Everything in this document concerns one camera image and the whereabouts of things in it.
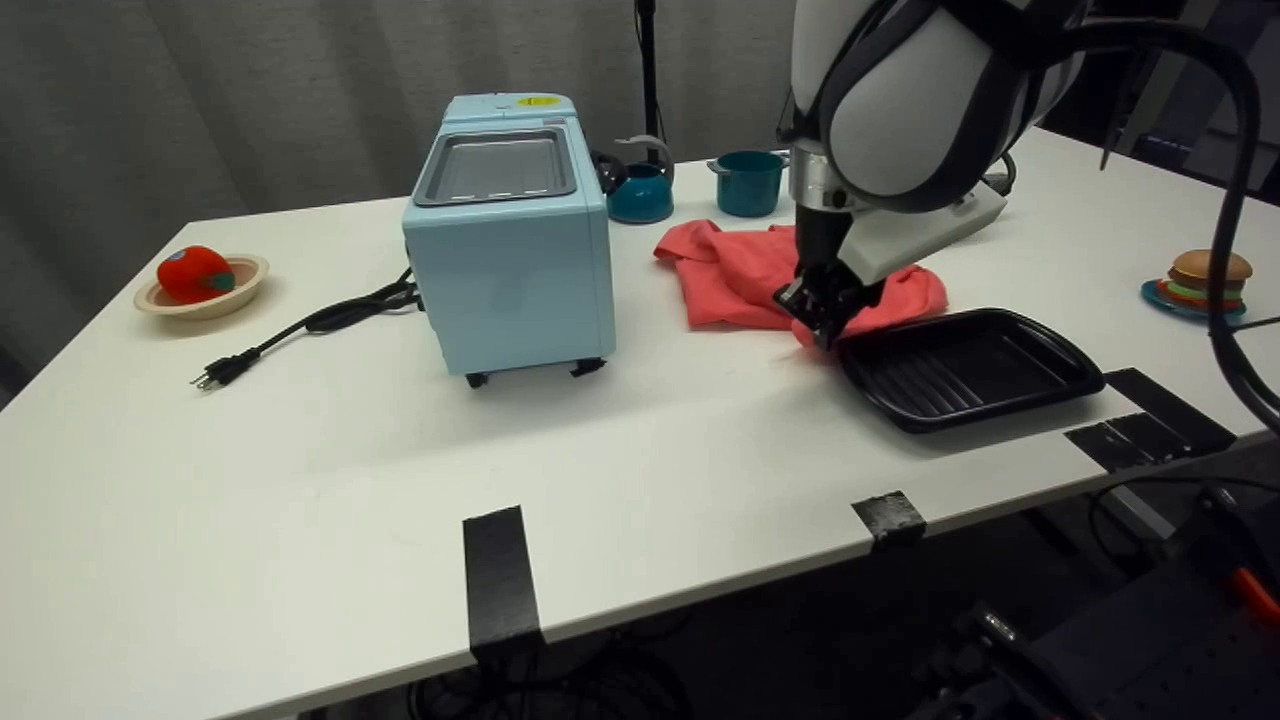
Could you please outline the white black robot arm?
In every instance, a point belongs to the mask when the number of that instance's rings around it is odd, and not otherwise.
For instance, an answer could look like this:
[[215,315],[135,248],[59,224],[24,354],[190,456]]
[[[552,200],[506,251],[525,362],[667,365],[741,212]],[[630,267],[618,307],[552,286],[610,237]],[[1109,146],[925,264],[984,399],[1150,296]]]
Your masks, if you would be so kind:
[[986,172],[1075,79],[1051,45],[1084,18],[1086,0],[797,0],[779,137],[798,261],[775,304],[817,344],[1005,212]]

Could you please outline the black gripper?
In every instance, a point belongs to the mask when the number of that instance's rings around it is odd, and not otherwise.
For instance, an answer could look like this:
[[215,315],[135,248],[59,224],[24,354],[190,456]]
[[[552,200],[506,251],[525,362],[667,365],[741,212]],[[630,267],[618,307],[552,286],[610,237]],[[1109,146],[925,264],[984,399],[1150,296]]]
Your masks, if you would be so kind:
[[775,304],[817,332],[819,344],[835,344],[844,327],[878,304],[878,293],[858,296],[864,286],[838,261],[849,212],[797,207],[797,281],[775,293]]

